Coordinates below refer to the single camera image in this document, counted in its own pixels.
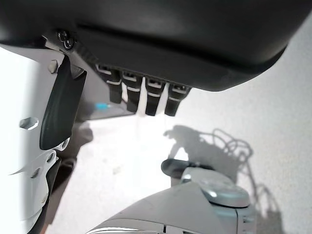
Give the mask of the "dark right robot hand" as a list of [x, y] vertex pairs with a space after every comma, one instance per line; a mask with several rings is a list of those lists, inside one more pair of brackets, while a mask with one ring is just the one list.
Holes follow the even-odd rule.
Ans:
[[311, 10], [309, 0], [3, 0], [0, 41], [79, 53], [115, 99], [122, 72], [219, 92], [273, 66]]

